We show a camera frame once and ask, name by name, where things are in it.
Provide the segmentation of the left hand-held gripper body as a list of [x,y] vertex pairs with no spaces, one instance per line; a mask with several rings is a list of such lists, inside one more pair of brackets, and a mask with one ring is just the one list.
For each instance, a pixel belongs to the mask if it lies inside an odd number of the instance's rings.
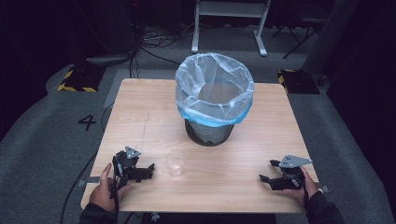
[[139,173],[146,173],[146,168],[137,168],[141,153],[131,147],[126,147],[113,157],[115,176],[120,180],[118,189],[126,186],[129,180],[134,180]]

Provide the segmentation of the translucent blue bin bag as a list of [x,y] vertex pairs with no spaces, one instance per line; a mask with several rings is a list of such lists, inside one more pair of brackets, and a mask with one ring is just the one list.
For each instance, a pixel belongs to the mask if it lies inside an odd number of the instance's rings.
[[240,123],[253,103],[254,81],[248,69],[218,53],[187,57],[175,81],[180,116],[208,127]]

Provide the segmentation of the black yellow striped base plate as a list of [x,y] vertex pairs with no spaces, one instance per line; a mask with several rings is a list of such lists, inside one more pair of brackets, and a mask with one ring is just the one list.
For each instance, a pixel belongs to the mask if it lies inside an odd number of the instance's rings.
[[301,70],[282,69],[277,72],[277,78],[286,93],[319,94],[312,76]]
[[89,69],[72,67],[65,74],[58,90],[98,92],[105,71],[105,67],[94,67]]

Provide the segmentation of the grey curtain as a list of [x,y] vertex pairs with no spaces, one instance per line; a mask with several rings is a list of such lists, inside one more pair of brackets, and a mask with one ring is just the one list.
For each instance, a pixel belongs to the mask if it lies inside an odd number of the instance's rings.
[[316,41],[308,53],[302,70],[308,74],[320,74],[329,61],[336,44],[341,39],[360,0],[334,0],[329,18],[324,23]]

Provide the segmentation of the black mesh waste bin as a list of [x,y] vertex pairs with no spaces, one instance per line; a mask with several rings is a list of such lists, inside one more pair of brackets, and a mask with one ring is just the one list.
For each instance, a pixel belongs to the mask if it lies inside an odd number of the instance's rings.
[[185,130],[194,143],[204,147],[215,147],[229,138],[233,125],[209,127],[186,119]]

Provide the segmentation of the white metal stand frame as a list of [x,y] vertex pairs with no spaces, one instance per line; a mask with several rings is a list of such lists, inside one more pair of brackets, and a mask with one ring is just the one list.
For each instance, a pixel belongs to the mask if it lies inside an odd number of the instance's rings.
[[199,22],[202,16],[221,16],[238,18],[259,19],[258,29],[253,31],[253,35],[262,57],[267,55],[266,47],[262,40],[262,31],[268,15],[272,0],[263,0],[262,3],[234,3],[208,0],[196,0],[194,12],[194,32],[191,43],[193,54],[199,51]]

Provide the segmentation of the person's left hand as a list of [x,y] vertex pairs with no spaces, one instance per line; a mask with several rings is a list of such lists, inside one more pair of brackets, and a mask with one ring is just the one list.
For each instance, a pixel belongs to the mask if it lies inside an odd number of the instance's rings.
[[107,212],[116,211],[116,201],[112,197],[114,180],[109,176],[112,163],[110,162],[100,175],[99,185],[92,191],[89,203],[98,205]]

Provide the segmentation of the person's right hand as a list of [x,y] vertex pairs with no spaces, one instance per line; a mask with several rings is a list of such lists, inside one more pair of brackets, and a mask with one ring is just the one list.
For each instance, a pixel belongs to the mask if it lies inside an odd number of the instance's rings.
[[301,189],[283,189],[282,192],[305,205],[318,192],[318,187],[304,167],[302,167],[302,171],[304,173],[305,187]]

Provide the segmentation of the black folding stand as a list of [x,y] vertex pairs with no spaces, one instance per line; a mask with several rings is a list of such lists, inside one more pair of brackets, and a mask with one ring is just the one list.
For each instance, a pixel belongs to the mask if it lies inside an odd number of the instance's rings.
[[[273,34],[273,37],[276,37],[281,31],[287,28],[297,41],[297,45],[283,56],[284,59],[290,56],[312,35],[318,35],[329,18],[328,12],[322,6],[306,3],[291,4],[289,7],[286,7],[282,13],[284,19],[283,24],[279,26],[277,31]],[[296,27],[305,29],[303,39],[299,39],[294,33],[293,29]]]

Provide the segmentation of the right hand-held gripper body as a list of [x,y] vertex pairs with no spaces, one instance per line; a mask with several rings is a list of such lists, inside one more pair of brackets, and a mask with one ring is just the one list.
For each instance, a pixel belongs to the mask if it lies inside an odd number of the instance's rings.
[[310,164],[311,159],[301,158],[293,155],[286,155],[278,167],[282,174],[271,184],[272,190],[300,189],[304,185],[304,173],[302,166]]

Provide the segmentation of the clear plastic cup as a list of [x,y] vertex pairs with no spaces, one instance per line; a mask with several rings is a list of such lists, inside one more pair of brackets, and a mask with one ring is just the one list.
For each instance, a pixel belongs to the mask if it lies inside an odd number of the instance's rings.
[[182,176],[186,162],[185,153],[180,149],[172,149],[165,153],[164,164],[170,176]]

